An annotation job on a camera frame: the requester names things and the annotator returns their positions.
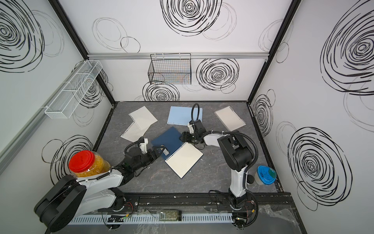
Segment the dark blue notebook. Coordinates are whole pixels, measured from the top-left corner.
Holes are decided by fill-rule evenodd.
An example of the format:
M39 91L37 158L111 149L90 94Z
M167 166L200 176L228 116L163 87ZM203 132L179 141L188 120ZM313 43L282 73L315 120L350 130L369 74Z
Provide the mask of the dark blue notebook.
M161 157L165 163L183 178L204 155L193 144L182 142L181 133L174 127L169 128L151 141L153 146L164 147Z

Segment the light blue notebook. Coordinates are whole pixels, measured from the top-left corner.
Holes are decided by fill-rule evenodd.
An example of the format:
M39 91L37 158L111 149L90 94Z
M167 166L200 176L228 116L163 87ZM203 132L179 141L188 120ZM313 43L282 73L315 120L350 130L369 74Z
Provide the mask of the light blue notebook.
M167 124L187 126L191 121L191 107L172 106L169 111Z

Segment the torn lined paper page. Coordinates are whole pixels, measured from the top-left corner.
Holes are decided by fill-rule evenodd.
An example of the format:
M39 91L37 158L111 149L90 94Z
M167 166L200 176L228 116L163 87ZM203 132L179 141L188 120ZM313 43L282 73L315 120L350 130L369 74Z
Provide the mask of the torn lined paper page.
M120 137L130 142L138 141L140 137L144 136L144 134L147 132L149 127L150 125L148 125L144 129L140 129L139 126L134 121Z

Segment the torn white lined page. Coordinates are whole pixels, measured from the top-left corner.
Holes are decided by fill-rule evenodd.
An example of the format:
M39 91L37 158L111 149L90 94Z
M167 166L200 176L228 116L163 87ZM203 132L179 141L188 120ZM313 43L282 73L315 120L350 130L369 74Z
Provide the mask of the torn white lined page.
M129 116L141 130L149 128L152 124L157 122L156 117L147 109L146 106L131 112Z

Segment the white lined spiral notebook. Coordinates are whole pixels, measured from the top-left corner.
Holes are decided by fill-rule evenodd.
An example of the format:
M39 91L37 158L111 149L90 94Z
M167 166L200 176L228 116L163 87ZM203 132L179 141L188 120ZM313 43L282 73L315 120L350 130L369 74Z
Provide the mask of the white lined spiral notebook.
M234 131L246 125L230 106L215 111L215 115L228 131Z

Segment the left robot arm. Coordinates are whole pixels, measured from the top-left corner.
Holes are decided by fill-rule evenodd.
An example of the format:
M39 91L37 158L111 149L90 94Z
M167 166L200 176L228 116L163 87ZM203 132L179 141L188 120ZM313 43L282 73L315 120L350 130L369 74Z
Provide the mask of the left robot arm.
M164 145L147 148L144 137L128 145L124 159L106 172L88 177L65 175L35 205L34 213L47 230L54 233L67 226L73 218L99 209L121 211L126 205L119 189L162 156Z

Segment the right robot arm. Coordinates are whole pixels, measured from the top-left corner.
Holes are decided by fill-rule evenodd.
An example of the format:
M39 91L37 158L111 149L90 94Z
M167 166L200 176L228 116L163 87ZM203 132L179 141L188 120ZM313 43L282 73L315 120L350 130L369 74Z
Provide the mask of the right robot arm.
M247 189L248 170L257 162L259 151L253 139L238 131L245 126L245 122L230 107L225 107L215 112L227 131L207 131L200 117L200 105L195 103L191 110L191 120L188 124L189 131L180 136L182 142L191 143L193 146L217 145L224 159L231 169L231 184L228 200L230 206L239 210L250 201L250 191Z

